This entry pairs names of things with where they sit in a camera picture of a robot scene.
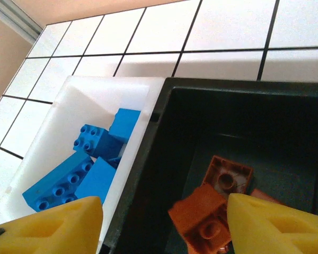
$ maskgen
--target beige wall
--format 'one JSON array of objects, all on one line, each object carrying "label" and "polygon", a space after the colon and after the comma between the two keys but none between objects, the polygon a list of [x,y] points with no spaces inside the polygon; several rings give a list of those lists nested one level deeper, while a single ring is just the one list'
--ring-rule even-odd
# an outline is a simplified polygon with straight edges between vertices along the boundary
[{"label": "beige wall", "polygon": [[14,0],[34,21],[50,23],[74,20],[177,0]]},{"label": "beige wall", "polygon": [[32,45],[0,21],[0,96]]}]

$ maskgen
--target plastic bin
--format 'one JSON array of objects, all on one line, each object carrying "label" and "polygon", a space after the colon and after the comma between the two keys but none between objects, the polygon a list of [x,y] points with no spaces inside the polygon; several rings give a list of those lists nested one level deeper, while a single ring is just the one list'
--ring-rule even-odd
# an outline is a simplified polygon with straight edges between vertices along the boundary
[{"label": "plastic bin", "polygon": [[318,84],[166,79],[100,253],[187,253],[167,211],[213,155],[318,215]]},{"label": "plastic bin", "polygon": [[14,175],[0,203],[0,212],[8,220],[35,212],[27,206],[22,193],[75,152],[73,142],[84,124],[109,129],[120,107],[139,110],[139,119],[103,204],[102,241],[163,83],[164,78],[68,77]]}]

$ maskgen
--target white plastic bin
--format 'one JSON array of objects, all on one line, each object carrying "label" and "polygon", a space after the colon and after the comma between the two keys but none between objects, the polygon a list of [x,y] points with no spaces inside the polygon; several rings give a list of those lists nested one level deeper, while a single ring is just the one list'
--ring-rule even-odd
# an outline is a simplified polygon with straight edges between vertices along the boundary
[{"label": "white plastic bin", "polygon": [[73,142],[84,124],[108,130],[119,108],[140,110],[103,204],[100,234],[103,241],[164,81],[164,78],[68,77],[6,190],[0,212],[7,220],[35,212],[27,206],[22,193],[74,153]]}]

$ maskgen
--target tiled floor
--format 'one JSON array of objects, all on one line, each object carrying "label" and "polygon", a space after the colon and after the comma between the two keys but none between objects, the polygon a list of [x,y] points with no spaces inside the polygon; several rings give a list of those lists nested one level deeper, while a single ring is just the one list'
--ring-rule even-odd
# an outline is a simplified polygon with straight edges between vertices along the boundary
[{"label": "tiled floor", "polygon": [[318,1],[189,0],[47,26],[0,100],[0,199],[68,75],[318,81]]}]

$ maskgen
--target lego stud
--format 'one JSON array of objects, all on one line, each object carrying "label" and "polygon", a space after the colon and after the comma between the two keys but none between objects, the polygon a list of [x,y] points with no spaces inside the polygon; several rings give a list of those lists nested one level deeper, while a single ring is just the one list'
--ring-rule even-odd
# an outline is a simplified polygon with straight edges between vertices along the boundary
[{"label": "lego stud", "polygon": [[80,145],[80,143],[81,143],[81,140],[80,140],[80,139],[77,139],[76,141],[74,141],[73,145],[74,145],[75,147],[78,147],[78,146]]},{"label": "lego stud", "polygon": [[85,172],[88,172],[90,171],[90,169],[92,168],[93,166],[93,163],[92,162],[87,162],[87,163],[84,163],[82,165],[82,169],[85,171]]},{"label": "lego stud", "polygon": [[99,134],[99,129],[97,127],[94,127],[92,130],[91,130],[91,135],[94,136],[94,135],[98,135]]},{"label": "lego stud", "polygon": [[224,247],[219,248],[218,254],[226,254],[229,252],[229,247],[228,245],[225,245]]},{"label": "lego stud", "polygon": [[73,201],[75,199],[76,198],[71,195],[71,196],[67,196],[67,197],[63,198],[61,201],[63,202],[63,204],[66,204],[66,203],[69,203],[69,202],[71,202],[71,201]]},{"label": "lego stud", "polygon": [[218,184],[225,192],[233,192],[237,187],[237,182],[233,176],[228,173],[223,173],[218,176]]},{"label": "lego stud", "polygon": [[61,186],[57,186],[53,189],[53,195],[55,195],[56,197],[60,197],[65,193],[65,188],[61,187]]},{"label": "lego stud", "polygon": [[90,152],[92,150],[92,144],[91,143],[85,143],[84,144],[84,149],[86,152]]},{"label": "lego stud", "polygon": [[39,200],[39,201],[37,202],[37,207],[38,207],[38,209],[41,210],[41,211],[47,209],[48,206],[49,206],[49,203],[48,203],[48,201],[47,201],[46,199],[42,199],[42,200]]},{"label": "lego stud", "polygon": [[68,177],[67,177],[68,181],[71,183],[71,184],[76,184],[79,179],[80,179],[80,176],[76,173],[74,174],[70,174]]},{"label": "lego stud", "polygon": [[199,228],[199,234],[202,238],[209,240],[220,233],[220,225],[216,220],[208,220]]},{"label": "lego stud", "polygon": [[80,132],[85,132],[88,129],[88,126],[84,125],[81,127]]}]

